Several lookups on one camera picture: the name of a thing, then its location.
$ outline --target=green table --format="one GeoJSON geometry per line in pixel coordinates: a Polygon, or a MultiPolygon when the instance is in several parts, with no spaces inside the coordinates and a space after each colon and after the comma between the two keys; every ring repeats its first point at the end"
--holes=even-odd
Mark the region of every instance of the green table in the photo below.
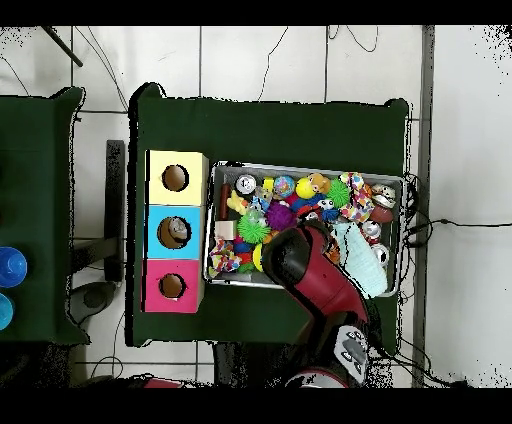
{"type": "MultiPolygon", "coordinates": [[[[202,152],[217,160],[402,175],[408,105],[240,103],[167,99],[145,84],[130,103],[128,172],[127,340],[294,341],[308,315],[283,290],[207,285],[197,314],[140,311],[144,217],[144,152],[202,152]]],[[[375,303],[384,347],[395,352],[396,296],[375,303]]]]}
{"type": "Polygon", "coordinates": [[[0,245],[27,258],[22,284],[0,289],[15,303],[2,341],[86,343],[66,314],[70,278],[70,126],[83,90],[49,99],[0,96],[0,245]]]}

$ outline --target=metal tray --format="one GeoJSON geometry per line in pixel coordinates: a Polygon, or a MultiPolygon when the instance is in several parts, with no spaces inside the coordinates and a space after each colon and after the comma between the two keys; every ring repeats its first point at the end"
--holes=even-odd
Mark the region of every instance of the metal tray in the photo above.
{"type": "MultiPolygon", "coordinates": [[[[203,259],[203,275],[210,284],[230,284],[236,286],[260,287],[269,289],[282,289],[280,285],[275,284],[263,272],[253,272],[249,274],[238,274],[235,272],[222,272],[212,279],[208,275],[208,254],[215,246],[214,227],[217,219],[217,205],[220,201],[220,189],[222,184],[229,183],[234,187],[236,180],[242,174],[250,174],[258,185],[262,185],[264,177],[276,178],[281,175],[289,175],[298,180],[313,172],[319,172],[330,178],[335,178],[342,174],[343,171],[328,171],[307,168],[289,168],[285,166],[242,164],[227,161],[216,162],[211,170],[209,187],[208,187],[208,211],[206,222],[205,250],[203,259]]],[[[392,209],[394,220],[388,224],[382,225],[381,243],[384,244],[390,253],[389,263],[387,265],[388,290],[380,295],[380,297],[392,296],[398,290],[400,279],[400,262],[402,251],[403,232],[405,228],[404,214],[406,206],[405,181],[401,177],[361,174],[366,183],[384,184],[393,188],[396,192],[396,204],[392,209]]],[[[229,220],[239,219],[239,214],[229,209],[229,220]]]]}

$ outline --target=blue box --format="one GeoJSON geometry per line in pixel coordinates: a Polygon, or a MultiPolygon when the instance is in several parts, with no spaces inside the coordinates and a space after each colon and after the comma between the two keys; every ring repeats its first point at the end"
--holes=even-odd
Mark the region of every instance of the blue box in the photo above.
{"type": "Polygon", "coordinates": [[[148,259],[202,259],[204,207],[149,205],[148,259]],[[169,249],[158,240],[158,227],[168,217],[180,217],[190,226],[191,236],[185,246],[169,249]]]}

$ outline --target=yellow toy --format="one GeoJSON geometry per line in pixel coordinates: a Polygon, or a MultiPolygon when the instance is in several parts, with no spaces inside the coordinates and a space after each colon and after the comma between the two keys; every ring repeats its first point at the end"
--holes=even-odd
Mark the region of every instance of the yellow toy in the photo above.
{"type": "Polygon", "coordinates": [[[257,244],[254,248],[254,252],[252,253],[252,262],[254,263],[254,266],[259,272],[263,272],[263,267],[261,265],[261,248],[263,245],[257,244]]]}
{"type": "Polygon", "coordinates": [[[297,187],[295,188],[297,196],[302,199],[311,199],[315,195],[313,186],[308,177],[303,177],[297,181],[297,187]]]}
{"type": "Polygon", "coordinates": [[[331,188],[331,180],[329,180],[329,178],[325,178],[322,174],[319,174],[318,172],[310,174],[308,178],[315,193],[329,193],[329,190],[331,188]]]}
{"type": "Polygon", "coordinates": [[[226,200],[226,204],[229,208],[237,211],[240,215],[245,215],[247,213],[247,200],[238,196],[235,190],[231,190],[231,197],[226,200]]]}

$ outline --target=yellow box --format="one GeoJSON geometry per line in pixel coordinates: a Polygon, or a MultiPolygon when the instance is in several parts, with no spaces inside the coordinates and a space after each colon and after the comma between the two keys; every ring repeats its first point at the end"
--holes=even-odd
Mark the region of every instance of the yellow box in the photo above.
{"type": "Polygon", "coordinates": [[[202,153],[150,150],[149,168],[150,204],[170,206],[205,204],[209,164],[202,153]]]}

